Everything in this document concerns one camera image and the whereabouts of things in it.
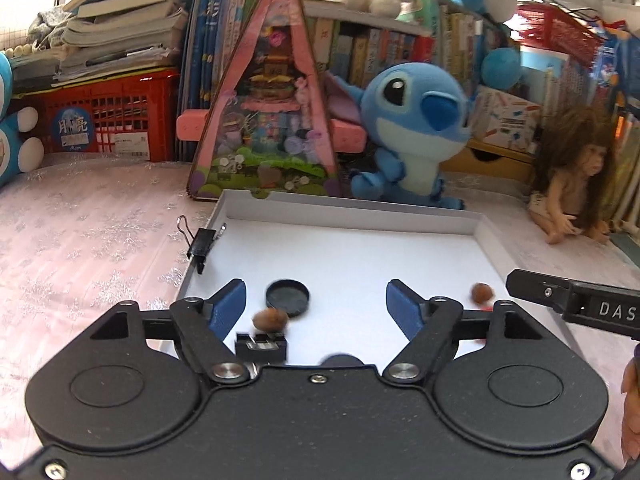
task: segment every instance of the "black binder clip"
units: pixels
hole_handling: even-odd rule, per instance
[[[236,333],[236,357],[256,365],[281,365],[287,361],[287,340],[284,334]]]
[[[186,232],[180,227],[182,220],[184,220],[184,228],[187,229]],[[222,224],[220,226],[220,232],[217,232],[215,229],[205,229],[201,227],[196,231],[194,236],[189,229],[187,217],[185,215],[180,215],[178,216],[177,227],[178,231],[182,233],[184,239],[187,240],[187,244],[189,245],[187,257],[193,258],[198,274],[202,274],[207,255],[213,247],[213,244],[225,233],[226,224]]]

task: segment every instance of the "doll hair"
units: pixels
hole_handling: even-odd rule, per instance
[[[600,219],[603,195],[613,170],[614,140],[615,124],[593,108],[575,106],[559,113],[548,122],[542,134],[533,190],[546,194],[554,171],[572,167],[587,145],[606,148],[602,171],[589,179],[586,204],[576,219],[576,225],[581,228],[595,225]]]

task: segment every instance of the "white box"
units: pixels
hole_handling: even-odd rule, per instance
[[[517,152],[528,152],[540,124],[540,116],[540,105],[480,86],[469,117],[469,128],[471,134],[482,142]]]

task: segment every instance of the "red basket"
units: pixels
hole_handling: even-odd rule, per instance
[[[119,153],[151,162],[174,157],[175,69],[123,76],[13,99],[9,113],[33,106],[33,135],[47,153]]]
[[[549,4],[523,4],[518,15],[524,23],[516,26],[519,43],[564,52],[590,68],[604,40],[574,20],[564,10]]]

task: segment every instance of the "person's hand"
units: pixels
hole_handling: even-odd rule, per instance
[[[554,221],[554,224],[556,224],[556,228],[558,229],[558,232],[560,234],[563,234],[563,235],[575,234],[576,229],[574,225],[571,223],[571,220],[575,220],[575,216],[560,215],[558,218],[556,218],[556,220]]]
[[[640,455],[640,391],[633,359],[625,368],[620,390],[626,394],[622,416],[622,456],[627,462],[629,459],[637,460]]]

